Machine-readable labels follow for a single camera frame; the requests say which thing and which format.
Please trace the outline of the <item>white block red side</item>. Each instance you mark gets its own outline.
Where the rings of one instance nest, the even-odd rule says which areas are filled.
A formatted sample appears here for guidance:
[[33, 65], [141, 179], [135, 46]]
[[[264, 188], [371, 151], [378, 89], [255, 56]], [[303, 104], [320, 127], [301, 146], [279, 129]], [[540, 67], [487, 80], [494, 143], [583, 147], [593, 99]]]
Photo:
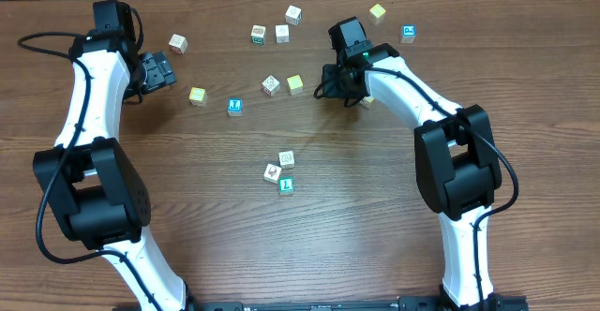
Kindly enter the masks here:
[[172, 52], [184, 54], [188, 48], [188, 41], [181, 35], [173, 34], [169, 41], [169, 47]]

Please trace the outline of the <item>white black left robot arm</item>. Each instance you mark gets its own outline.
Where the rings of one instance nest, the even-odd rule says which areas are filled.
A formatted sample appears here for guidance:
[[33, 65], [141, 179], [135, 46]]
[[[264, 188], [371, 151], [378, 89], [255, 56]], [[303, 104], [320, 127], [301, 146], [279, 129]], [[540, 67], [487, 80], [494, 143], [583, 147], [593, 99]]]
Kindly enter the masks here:
[[136, 9], [118, 0], [93, 5], [95, 27], [73, 35], [64, 58], [74, 70], [65, 125], [33, 171], [43, 191], [36, 240], [59, 264], [103, 257], [137, 298], [139, 310], [194, 310], [187, 283], [171, 269], [149, 228], [146, 186], [119, 143], [125, 100], [174, 84], [163, 52], [142, 52]]

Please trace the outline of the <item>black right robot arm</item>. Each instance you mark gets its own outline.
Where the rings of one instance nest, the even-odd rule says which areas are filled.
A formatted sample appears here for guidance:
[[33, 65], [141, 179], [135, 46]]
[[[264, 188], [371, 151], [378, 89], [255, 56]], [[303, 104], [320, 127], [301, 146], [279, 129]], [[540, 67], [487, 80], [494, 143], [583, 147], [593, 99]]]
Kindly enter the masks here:
[[336, 23], [328, 35], [337, 60], [323, 66], [314, 96], [341, 98], [347, 108], [371, 96], [413, 133], [417, 187], [441, 225], [442, 307], [499, 309], [488, 274], [485, 215], [502, 176], [487, 113], [437, 94], [396, 49], [373, 45], [355, 17]]

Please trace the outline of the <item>acorn wooden block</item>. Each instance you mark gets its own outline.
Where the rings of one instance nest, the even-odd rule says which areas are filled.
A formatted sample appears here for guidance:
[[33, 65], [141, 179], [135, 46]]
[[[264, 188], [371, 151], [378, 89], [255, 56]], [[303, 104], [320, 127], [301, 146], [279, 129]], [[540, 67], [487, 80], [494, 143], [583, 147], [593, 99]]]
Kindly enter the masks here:
[[263, 174], [263, 179], [267, 182], [276, 184], [282, 172], [280, 166], [274, 164], [268, 164]]

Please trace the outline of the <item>green top block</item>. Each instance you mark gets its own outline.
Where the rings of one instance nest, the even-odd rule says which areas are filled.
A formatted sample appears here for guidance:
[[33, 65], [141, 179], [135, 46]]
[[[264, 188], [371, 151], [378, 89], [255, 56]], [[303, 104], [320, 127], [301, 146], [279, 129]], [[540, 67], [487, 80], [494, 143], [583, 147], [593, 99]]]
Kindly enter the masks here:
[[278, 179], [278, 190], [281, 196], [294, 193], [294, 180], [292, 177], [280, 177]]

